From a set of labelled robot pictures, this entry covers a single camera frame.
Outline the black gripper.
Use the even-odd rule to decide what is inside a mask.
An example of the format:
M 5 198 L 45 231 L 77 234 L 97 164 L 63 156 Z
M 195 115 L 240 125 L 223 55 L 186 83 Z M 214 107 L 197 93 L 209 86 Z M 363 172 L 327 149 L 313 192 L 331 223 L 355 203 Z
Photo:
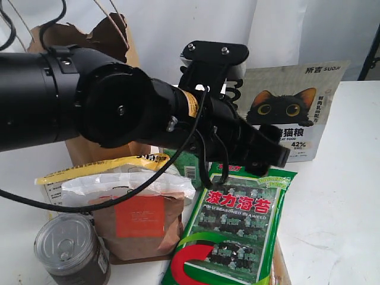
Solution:
M 227 153 L 231 164 L 246 166 L 253 175 L 283 167 L 289 158 L 290 150 L 280 145 L 279 127 L 250 125 L 227 100 L 207 96 L 195 132 L 203 138 L 206 161 L 220 162 Z

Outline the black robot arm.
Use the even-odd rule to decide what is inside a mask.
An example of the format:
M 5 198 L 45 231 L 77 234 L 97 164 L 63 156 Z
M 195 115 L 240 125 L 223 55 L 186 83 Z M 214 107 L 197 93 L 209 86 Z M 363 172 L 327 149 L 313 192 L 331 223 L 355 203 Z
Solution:
M 179 85 L 172 86 L 89 48 L 2 53 L 1 150 L 77 136 L 104 148 L 135 141 L 262 176 L 289 157 L 280 129 L 253 127 L 220 94 L 248 55 L 242 44 L 193 41 L 181 53 Z

